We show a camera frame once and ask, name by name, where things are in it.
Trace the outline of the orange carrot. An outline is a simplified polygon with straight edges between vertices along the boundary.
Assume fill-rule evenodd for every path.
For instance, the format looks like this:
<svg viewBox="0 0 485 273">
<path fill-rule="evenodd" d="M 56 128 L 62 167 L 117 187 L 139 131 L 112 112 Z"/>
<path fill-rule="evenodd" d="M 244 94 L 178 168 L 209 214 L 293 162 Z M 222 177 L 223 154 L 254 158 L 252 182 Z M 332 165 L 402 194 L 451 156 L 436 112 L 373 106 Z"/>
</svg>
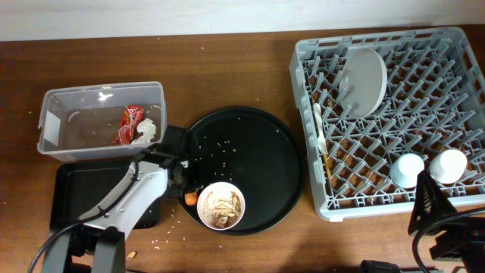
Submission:
<svg viewBox="0 0 485 273">
<path fill-rule="evenodd" d="M 198 193 L 197 192 L 185 193 L 184 202 L 187 206 L 196 206 L 198 202 Z"/>
</svg>

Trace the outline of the white cup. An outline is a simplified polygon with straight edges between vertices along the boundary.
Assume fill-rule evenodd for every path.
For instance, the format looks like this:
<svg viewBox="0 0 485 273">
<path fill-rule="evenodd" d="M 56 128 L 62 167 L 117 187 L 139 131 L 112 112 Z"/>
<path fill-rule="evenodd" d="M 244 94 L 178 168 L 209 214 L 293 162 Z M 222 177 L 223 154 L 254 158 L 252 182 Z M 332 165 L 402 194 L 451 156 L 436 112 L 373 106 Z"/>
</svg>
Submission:
<svg viewBox="0 0 485 273">
<path fill-rule="evenodd" d="M 437 182 L 452 184 L 462 177 L 467 163 L 466 155 L 462 151 L 447 149 L 430 162 L 430 175 Z"/>
</svg>

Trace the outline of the blue cup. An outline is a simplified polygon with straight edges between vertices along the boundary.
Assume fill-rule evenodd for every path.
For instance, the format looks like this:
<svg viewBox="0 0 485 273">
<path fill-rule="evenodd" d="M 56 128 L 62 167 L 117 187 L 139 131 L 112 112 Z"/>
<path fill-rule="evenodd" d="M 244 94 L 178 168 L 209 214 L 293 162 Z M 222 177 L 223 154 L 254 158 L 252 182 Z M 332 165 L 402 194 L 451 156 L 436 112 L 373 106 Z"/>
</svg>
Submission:
<svg viewBox="0 0 485 273">
<path fill-rule="evenodd" d="M 417 185 L 418 175 L 423 170 L 423 159 L 419 155 L 406 153 L 392 164 L 390 178 L 399 187 L 412 188 Z"/>
</svg>

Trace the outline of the white bowl with food scraps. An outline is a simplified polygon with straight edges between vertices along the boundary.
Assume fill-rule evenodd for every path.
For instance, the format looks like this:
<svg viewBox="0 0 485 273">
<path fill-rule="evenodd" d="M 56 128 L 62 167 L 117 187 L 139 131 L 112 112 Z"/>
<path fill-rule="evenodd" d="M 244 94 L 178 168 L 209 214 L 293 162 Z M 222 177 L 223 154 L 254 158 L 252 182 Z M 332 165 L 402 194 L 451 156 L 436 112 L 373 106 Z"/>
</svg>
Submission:
<svg viewBox="0 0 485 273">
<path fill-rule="evenodd" d="M 217 182 L 206 186 L 196 204 L 200 221 L 214 231 L 227 231 L 242 220 L 246 201 L 233 184 Z"/>
</svg>

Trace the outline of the white tissue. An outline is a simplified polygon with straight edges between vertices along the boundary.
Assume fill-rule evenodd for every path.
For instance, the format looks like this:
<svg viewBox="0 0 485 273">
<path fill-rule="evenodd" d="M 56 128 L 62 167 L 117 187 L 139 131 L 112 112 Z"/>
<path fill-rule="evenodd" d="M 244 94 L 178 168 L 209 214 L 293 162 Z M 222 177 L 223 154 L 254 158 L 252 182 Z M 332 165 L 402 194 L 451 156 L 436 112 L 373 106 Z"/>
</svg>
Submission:
<svg viewBox="0 0 485 273">
<path fill-rule="evenodd" d="M 153 124 L 151 119 L 146 118 L 138 123 L 136 131 L 140 133 L 140 136 L 134 139 L 130 144 L 148 144 L 155 137 L 156 126 Z"/>
</svg>

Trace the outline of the red snack wrapper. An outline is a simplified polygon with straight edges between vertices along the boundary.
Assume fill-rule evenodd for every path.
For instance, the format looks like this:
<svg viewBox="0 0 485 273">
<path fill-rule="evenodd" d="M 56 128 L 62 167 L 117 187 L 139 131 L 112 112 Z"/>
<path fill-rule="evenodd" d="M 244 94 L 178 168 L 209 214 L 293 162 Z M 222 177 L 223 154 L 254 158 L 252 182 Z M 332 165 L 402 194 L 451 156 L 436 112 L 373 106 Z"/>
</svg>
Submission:
<svg viewBox="0 0 485 273">
<path fill-rule="evenodd" d="M 134 130 L 142 120 L 144 110 L 141 106 L 128 105 L 123 113 L 114 144 L 118 146 L 130 145 Z"/>
</svg>

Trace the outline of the wooden chopstick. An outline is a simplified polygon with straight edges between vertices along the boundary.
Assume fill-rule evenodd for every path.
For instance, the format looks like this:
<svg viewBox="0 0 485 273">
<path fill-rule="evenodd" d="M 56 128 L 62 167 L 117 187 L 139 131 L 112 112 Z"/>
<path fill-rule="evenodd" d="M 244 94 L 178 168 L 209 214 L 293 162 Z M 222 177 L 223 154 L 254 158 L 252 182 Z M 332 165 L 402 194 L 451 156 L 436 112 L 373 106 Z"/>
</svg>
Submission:
<svg viewBox="0 0 485 273">
<path fill-rule="evenodd" d="M 324 166 L 325 166 L 325 171 L 326 171 L 326 174 L 327 174 L 327 179 L 329 181 L 331 181 L 332 179 L 332 174 L 330 172 L 330 165 L 329 165 L 329 162 L 328 162 L 328 157 L 327 157 L 327 153 L 324 153 L 323 154 L 323 159 L 324 159 Z"/>
</svg>

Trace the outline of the white plastic fork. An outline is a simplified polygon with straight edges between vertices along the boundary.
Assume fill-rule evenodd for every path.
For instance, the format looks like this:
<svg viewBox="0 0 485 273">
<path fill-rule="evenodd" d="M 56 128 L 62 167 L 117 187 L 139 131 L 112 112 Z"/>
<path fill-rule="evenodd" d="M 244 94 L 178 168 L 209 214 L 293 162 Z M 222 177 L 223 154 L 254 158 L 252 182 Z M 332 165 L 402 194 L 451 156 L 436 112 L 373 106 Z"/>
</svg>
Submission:
<svg viewBox="0 0 485 273">
<path fill-rule="evenodd" d="M 322 154 L 327 155 L 328 151 L 327 151 L 327 143 L 326 143 L 326 140 L 324 137 L 324 131 L 323 131 L 323 119 L 322 119 L 321 106 L 318 103 L 314 103 L 312 107 L 314 112 L 315 125 L 318 132 L 318 145 L 320 147 Z"/>
</svg>

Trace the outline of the grey plate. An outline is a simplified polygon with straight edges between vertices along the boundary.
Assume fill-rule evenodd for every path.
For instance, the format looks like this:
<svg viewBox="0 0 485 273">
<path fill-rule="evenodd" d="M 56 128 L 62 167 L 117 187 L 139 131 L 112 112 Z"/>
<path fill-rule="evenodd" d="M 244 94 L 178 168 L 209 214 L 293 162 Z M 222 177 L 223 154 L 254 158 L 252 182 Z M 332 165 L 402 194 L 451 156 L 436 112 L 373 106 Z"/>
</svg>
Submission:
<svg viewBox="0 0 485 273">
<path fill-rule="evenodd" d="M 343 66 L 339 90 L 345 91 L 342 107 L 348 116 L 363 118 L 377 110 L 386 92 L 387 71 L 382 57 L 373 49 L 352 50 Z"/>
</svg>

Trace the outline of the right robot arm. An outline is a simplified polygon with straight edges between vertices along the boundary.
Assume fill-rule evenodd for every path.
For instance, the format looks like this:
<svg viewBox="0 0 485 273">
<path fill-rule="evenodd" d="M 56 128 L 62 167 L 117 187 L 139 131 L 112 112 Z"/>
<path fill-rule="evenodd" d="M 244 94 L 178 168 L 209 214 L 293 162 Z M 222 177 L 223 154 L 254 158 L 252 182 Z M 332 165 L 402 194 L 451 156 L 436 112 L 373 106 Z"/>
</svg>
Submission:
<svg viewBox="0 0 485 273">
<path fill-rule="evenodd" d="M 408 225 L 411 250 L 419 272 L 430 272 L 419 254 L 425 236 L 434 235 L 430 248 L 435 261 L 462 262 L 466 272 L 484 271 L 484 208 L 463 212 L 446 198 L 429 171 L 418 175 L 416 200 Z"/>
</svg>

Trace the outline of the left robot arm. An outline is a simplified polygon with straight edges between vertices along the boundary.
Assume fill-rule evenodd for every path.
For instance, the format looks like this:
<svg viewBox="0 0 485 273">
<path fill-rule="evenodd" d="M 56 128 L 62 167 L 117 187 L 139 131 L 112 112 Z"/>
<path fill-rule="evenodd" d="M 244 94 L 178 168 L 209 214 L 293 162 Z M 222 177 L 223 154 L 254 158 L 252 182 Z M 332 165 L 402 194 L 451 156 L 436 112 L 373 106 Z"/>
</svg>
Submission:
<svg viewBox="0 0 485 273">
<path fill-rule="evenodd" d="M 39 249 L 28 269 L 43 259 L 43 272 L 67 272 L 77 238 L 86 253 L 91 246 L 91 272 L 125 272 L 126 240 L 149 206 L 158 198 L 178 195 L 186 186 L 192 161 L 184 155 L 144 149 L 131 158 L 120 182 L 74 222 L 55 231 Z"/>
</svg>

